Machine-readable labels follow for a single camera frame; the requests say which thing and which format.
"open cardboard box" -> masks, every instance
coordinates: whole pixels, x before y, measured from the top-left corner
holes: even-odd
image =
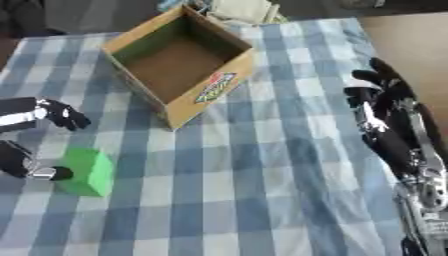
[[[187,6],[107,42],[127,84],[177,129],[252,72],[253,48]]]

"gray floor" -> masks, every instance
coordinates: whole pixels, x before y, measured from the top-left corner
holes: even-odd
[[[46,0],[47,23],[68,33],[126,31],[154,17],[158,0]],[[271,0],[292,20],[448,11],[448,0],[387,0],[382,8],[350,10],[340,1]]]

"checkered tablecloth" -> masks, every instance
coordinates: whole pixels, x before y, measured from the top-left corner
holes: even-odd
[[[94,147],[116,163],[106,198],[0,176],[0,255],[400,255],[390,174],[342,94],[373,49],[356,20],[237,29],[253,76],[176,132],[117,78],[111,34],[25,39],[2,98],[61,100],[93,124],[2,134],[57,161]]]

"green foam block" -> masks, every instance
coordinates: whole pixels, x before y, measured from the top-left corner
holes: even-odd
[[[107,196],[114,183],[114,164],[95,149],[70,148],[60,163],[73,171],[70,180],[56,181],[62,190],[79,196]]]

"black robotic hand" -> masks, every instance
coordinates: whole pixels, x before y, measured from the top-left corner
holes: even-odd
[[[412,166],[421,145],[409,117],[409,109],[418,112],[432,146],[442,159],[446,150],[428,109],[418,102],[409,84],[388,64],[372,58],[370,70],[355,70],[352,76],[376,87],[345,88],[348,103],[354,109],[364,142],[391,167],[398,179],[404,173],[415,174]]]
[[[65,180],[73,177],[73,172],[65,167],[39,167],[31,152],[13,141],[0,141],[0,155],[0,170],[16,178]]]
[[[51,120],[58,127],[65,127],[70,131],[84,129],[91,124],[90,120],[70,105],[55,100],[38,100],[37,108],[45,110],[43,118]]]

